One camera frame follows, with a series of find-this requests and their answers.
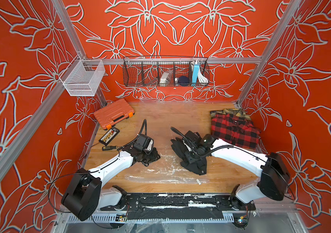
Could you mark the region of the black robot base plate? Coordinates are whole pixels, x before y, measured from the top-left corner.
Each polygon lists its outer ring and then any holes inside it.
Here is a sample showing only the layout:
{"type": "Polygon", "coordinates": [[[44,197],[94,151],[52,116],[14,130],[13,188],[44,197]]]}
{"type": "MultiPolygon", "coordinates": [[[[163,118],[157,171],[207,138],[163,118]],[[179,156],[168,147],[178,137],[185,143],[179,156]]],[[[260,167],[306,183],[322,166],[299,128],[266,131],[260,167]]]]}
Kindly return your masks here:
{"type": "Polygon", "coordinates": [[[235,221],[246,220],[255,210],[253,201],[245,204],[231,198],[230,194],[208,193],[129,193],[123,208],[108,206],[98,209],[123,212],[135,218],[218,217],[231,213],[235,221]]]}

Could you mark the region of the clear plastic vacuum bag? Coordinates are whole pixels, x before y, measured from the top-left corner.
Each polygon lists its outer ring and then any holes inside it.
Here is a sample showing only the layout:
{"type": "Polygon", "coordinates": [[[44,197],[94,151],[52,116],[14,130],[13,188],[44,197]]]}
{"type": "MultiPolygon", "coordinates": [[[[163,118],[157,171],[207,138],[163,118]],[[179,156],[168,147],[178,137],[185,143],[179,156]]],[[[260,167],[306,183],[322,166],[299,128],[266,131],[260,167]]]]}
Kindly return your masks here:
{"type": "Polygon", "coordinates": [[[232,107],[231,103],[198,102],[138,102],[132,103],[135,115],[128,120],[129,126],[121,127],[124,133],[138,132],[144,119],[147,120],[148,136],[154,139],[161,158],[148,167],[135,165],[129,169],[127,180],[140,183],[213,183],[223,178],[229,162],[207,158],[207,174],[196,175],[181,166],[181,158],[171,148],[171,140],[178,137],[171,127],[186,134],[198,132],[201,136],[211,132],[211,111],[232,107]]]}

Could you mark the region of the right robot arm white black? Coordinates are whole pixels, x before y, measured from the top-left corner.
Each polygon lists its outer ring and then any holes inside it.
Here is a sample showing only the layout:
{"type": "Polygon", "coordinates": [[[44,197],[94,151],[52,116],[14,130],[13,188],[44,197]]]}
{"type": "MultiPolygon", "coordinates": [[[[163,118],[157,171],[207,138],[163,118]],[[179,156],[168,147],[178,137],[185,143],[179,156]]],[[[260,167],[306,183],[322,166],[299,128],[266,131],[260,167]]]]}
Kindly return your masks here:
{"type": "Polygon", "coordinates": [[[234,188],[234,200],[249,203],[263,197],[275,201],[282,201],[285,197],[289,174],[276,153],[256,153],[211,135],[200,137],[195,133],[176,139],[172,147],[182,159],[182,167],[197,175],[207,174],[208,156],[229,161],[255,174],[257,178],[254,181],[234,188]]]}

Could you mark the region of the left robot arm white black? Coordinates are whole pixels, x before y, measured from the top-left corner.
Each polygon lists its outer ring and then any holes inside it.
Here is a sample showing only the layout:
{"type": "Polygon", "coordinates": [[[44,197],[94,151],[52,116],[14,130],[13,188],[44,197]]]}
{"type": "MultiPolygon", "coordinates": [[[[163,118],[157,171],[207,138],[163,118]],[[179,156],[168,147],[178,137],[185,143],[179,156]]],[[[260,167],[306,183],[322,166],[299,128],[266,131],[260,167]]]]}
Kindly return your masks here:
{"type": "Polygon", "coordinates": [[[120,187],[102,190],[111,179],[136,163],[147,167],[160,158],[156,148],[139,151],[131,146],[125,147],[118,155],[96,168],[77,170],[72,175],[61,204],[79,220],[85,221],[98,209],[118,205],[124,196],[125,192],[120,187]]]}

